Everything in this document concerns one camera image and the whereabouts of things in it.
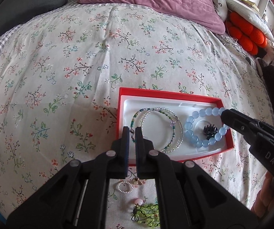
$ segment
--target book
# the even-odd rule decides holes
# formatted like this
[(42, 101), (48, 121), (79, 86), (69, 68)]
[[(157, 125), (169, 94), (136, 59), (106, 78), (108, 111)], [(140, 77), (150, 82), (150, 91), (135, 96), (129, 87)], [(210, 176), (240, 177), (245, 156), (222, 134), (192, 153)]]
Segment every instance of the book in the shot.
[(254, 4), (252, 7), (253, 7), (255, 10), (257, 10), (258, 13), (260, 13), (260, 10), (259, 10), (258, 7), (256, 6), (256, 4)]
[(250, 0), (241, 0), (241, 1), (244, 2), (245, 4), (248, 4), (249, 6), (256, 5), (256, 3), (251, 2)]

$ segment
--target hand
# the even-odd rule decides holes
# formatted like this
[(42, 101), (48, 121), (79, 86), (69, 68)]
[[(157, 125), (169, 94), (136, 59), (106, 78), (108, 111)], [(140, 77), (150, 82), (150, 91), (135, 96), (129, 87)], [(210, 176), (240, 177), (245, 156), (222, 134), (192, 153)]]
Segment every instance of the hand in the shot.
[(266, 172), (262, 189), (258, 192), (255, 203), (251, 208), (251, 211), (259, 218), (265, 214), (266, 209), (270, 211), (274, 207), (274, 190), (270, 187), (272, 179), (272, 174)]

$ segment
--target bed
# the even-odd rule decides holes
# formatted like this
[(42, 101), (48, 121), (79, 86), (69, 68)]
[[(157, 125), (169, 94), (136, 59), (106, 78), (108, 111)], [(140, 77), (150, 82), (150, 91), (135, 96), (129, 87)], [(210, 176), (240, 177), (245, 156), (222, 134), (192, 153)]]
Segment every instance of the bed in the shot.
[[(146, 6), (69, 0), (16, 27), (0, 51), (5, 218), (71, 159), (110, 148), (120, 87), (219, 97), (226, 108), (274, 125), (254, 59), (228, 35)], [(266, 170), (232, 135), (234, 150), (196, 163), (251, 208)], [(135, 174), (130, 167), (127, 179)], [(131, 220), (131, 201), (156, 203), (154, 180), (130, 194), (118, 192), (118, 182), (110, 183), (106, 228), (143, 227)]]

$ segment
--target wire bracelet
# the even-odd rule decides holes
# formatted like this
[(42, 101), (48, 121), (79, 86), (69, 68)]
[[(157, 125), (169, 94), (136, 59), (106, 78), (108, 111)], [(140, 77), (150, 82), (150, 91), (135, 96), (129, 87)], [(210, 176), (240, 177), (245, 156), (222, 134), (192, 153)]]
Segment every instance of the wire bracelet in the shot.
[[(182, 123), (180, 122), (179, 118), (175, 115), (175, 113), (173, 111), (171, 111), (170, 109), (168, 108), (161, 108), (161, 107), (157, 107), (157, 108), (143, 108), (143, 109), (140, 109), (139, 111), (137, 111), (134, 116), (133, 116), (133, 119), (131, 121), (131, 129), (130, 129), (130, 132), (131, 132), (131, 139), (133, 142), (135, 142), (135, 138), (134, 138), (134, 122), (135, 122), (135, 119), (136, 117), (143, 111), (146, 111), (146, 113), (143, 115), (142, 119), (140, 120), (139, 122), (139, 126), (141, 127), (141, 129), (143, 129), (143, 124), (144, 124), (144, 121), (145, 121), (145, 118), (147, 117), (147, 115), (153, 111), (157, 111), (165, 116), (167, 116), (170, 121), (171, 121), (171, 127), (173, 129), (173, 134), (172, 134), (172, 138), (170, 140), (170, 142), (167, 144), (167, 146), (161, 150), (161, 152), (164, 152), (164, 153), (169, 153), (169, 152), (172, 152), (172, 151), (175, 151), (176, 149), (178, 149), (183, 141), (183, 128), (182, 128)], [(175, 125), (176, 125), (176, 121), (172, 119), (172, 117), (169, 115), (172, 115), (174, 116), (174, 118), (176, 119), (176, 121), (179, 123), (179, 127), (180, 127), (180, 130), (181, 130), (181, 137), (180, 139), (176, 142), (176, 145), (175, 147), (173, 147), (171, 150), (168, 150), (168, 148), (170, 148), (171, 144), (174, 142), (174, 138), (175, 138)]]

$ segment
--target white pillow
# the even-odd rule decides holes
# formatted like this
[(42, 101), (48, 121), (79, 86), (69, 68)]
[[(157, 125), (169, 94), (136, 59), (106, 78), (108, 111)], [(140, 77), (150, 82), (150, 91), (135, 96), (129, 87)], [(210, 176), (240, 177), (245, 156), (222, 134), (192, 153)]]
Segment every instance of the white pillow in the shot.
[(226, 0), (213, 0), (213, 5), (222, 21), (226, 21), (228, 12)]
[(226, 0), (226, 3), (229, 10), (237, 12), (245, 20), (258, 28), (265, 35), (266, 38), (274, 41), (274, 37), (269, 27), (254, 11), (236, 0)]

